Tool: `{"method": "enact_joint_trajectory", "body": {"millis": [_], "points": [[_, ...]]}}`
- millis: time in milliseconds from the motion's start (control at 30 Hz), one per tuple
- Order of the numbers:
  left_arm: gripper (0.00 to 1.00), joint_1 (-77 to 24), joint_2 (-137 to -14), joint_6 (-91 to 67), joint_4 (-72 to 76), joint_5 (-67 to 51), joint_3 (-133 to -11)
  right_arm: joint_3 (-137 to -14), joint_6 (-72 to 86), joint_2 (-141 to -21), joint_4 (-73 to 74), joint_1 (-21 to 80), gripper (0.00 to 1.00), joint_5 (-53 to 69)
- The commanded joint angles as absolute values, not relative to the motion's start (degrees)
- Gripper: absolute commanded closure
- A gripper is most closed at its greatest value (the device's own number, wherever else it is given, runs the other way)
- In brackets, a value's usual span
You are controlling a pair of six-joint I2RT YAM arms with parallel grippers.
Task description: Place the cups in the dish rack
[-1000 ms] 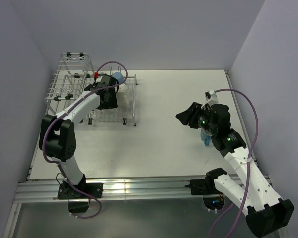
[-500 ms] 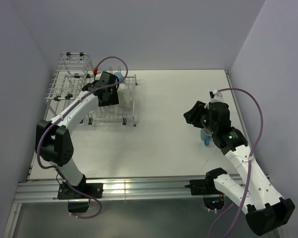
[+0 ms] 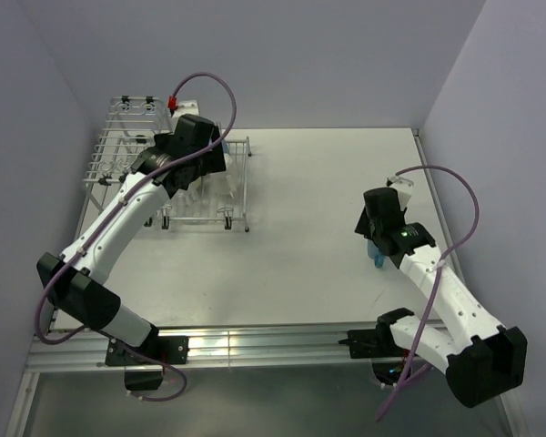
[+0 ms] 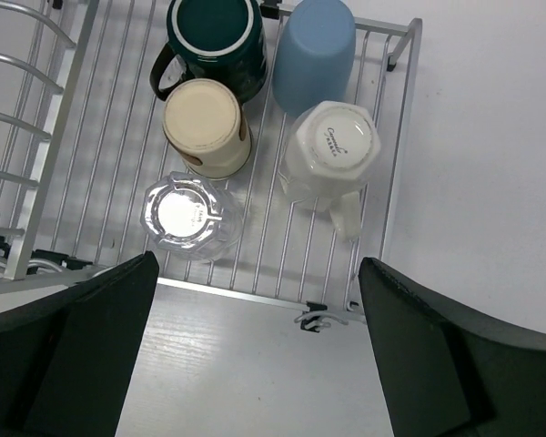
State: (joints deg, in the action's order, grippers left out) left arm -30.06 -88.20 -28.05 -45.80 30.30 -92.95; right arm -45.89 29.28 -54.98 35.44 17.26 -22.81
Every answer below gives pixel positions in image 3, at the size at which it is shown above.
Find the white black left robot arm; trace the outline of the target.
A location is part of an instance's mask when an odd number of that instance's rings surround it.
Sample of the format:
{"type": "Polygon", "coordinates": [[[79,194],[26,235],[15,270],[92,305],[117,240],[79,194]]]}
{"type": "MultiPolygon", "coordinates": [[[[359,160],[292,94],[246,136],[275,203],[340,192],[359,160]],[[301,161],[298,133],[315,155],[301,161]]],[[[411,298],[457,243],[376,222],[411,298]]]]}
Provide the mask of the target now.
{"type": "Polygon", "coordinates": [[[126,344],[138,363],[160,352],[157,327],[123,304],[105,283],[125,248],[179,190],[226,168],[218,126],[185,114],[171,133],[154,137],[136,157],[115,197],[87,230],[60,255],[37,262],[45,298],[82,327],[126,344]]]}

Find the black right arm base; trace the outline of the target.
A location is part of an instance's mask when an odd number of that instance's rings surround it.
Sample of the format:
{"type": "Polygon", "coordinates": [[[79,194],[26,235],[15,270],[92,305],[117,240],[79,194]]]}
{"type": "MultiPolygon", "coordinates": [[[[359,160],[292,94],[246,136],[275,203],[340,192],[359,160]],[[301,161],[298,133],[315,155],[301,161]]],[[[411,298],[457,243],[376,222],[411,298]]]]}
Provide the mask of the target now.
{"type": "Polygon", "coordinates": [[[349,349],[351,359],[408,357],[417,329],[402,325],[377,325],[373,329],[349,330],[338,344],[349,349]]]}

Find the clear plastic cup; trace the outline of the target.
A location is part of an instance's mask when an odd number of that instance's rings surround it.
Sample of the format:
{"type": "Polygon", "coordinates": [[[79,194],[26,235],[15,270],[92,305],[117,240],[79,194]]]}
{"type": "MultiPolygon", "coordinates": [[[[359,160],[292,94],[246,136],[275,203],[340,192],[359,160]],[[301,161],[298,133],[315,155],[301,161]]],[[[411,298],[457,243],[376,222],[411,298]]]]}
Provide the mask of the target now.
{"type": "Polygon", "coordinates": [[[193,216],[198,203],[197,192],[180,189],[171,200],[172,208],[178,217],[193,216]]]}

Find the blue white ceramic mug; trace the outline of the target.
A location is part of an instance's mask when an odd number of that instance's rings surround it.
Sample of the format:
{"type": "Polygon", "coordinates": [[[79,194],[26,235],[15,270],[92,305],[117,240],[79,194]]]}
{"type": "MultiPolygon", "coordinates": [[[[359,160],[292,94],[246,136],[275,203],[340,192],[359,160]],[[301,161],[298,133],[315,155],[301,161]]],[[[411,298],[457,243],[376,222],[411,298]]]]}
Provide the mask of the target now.
{"type": "Polygon", "coordinates": [[[367,241],[367,255],[373,261],[376,269],[381,269],[385,263],[386,256],[374,244],[373,241],[367,241]]]}

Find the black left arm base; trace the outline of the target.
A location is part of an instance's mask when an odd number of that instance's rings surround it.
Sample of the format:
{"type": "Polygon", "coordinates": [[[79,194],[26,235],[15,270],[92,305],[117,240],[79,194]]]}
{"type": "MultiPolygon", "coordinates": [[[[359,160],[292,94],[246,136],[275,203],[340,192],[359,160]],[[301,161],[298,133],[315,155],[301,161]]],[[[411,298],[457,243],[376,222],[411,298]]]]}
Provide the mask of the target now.
{"type": "Polygon", "coordinates": [[[117,340],[111,340],[107,346],[105,365],[107,367],[134,367],[152,365],[149,359],[170,365],[185,364],[188,353],[188,336],[159,336],[146,347],[134,348],[139,358],[117,340]]]}

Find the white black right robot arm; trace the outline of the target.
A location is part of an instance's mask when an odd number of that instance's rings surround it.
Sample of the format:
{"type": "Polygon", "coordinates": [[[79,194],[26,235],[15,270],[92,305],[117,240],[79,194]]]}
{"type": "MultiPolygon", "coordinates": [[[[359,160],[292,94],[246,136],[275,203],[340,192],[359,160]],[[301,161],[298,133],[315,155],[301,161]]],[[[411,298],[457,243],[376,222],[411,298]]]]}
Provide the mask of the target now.
{"type": "Polygon", "coordinates": [[[519,328],[504,327],[483,308],[420,223],[406,221],[410,196],[410,185],[366,191],[355,231],[433,300],[431,308],[447,330],[421,327],[413,311],[400,308],[379,316],[373,329],[349,331],[343,342],[353,359],[416,351],[445,375],[455,398],[472,408],[522,385],[528,342],[519,328]]]}

